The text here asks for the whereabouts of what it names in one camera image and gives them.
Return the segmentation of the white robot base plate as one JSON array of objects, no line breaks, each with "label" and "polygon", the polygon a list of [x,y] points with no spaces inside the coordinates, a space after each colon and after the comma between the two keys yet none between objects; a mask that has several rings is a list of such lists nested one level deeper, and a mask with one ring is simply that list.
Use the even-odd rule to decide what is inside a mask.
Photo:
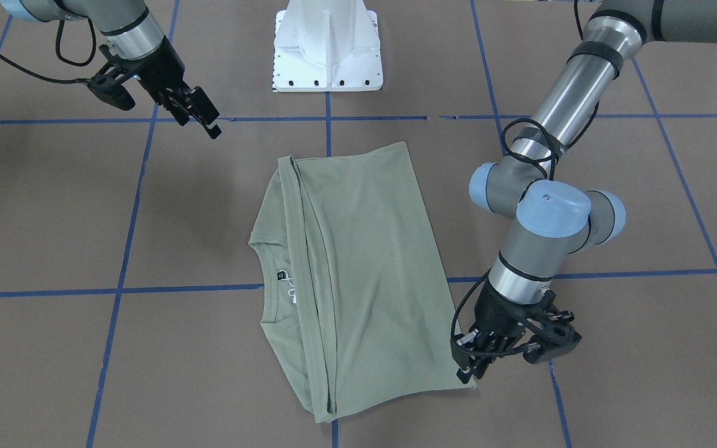
[{"label": "white robot base plate", "polygon": [[275,15],[277,93],[378,91],[384,83],[378,16],[362,1],[290,1]]}]

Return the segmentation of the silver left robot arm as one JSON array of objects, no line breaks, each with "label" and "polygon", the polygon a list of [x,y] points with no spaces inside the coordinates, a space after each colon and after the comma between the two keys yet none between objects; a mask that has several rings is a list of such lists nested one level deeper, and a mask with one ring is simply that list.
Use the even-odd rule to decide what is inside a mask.
[{"label": "silver left robot arm", "polygon": [[620,235],[618,196],[581,190],[556,169],[594,122],[626,63],[649,43],[717,44],[717,1],[601,1],[537,110],[500,130],[503,157],[472,174],[469,196],[510,220],[493,265],[473,284],[474,320],[451,340],[456,377],[467,385],[496,360],[523,355],[539,364],[572,351],[574,314],[555,306],[552,283],[566,258]]}]

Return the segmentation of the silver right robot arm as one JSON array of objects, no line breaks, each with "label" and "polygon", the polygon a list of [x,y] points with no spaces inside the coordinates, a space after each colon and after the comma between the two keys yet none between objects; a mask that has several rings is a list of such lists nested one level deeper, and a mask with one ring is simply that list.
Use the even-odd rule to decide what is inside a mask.
[{"label": "silver right robot arm", "polygon": [[170,39],[143,1],[2,1],[12,17],[25,22],[88,20],[105,43],[99,47],[105,65],[89,78],[69,80],[85,85],[94,96],[118,110],[136,102],[124,84],[136,79],[153,102],[182,126],[192,119],[211,139],[222,131],[219,111],[202,88],[184,81],[185,66]]}]

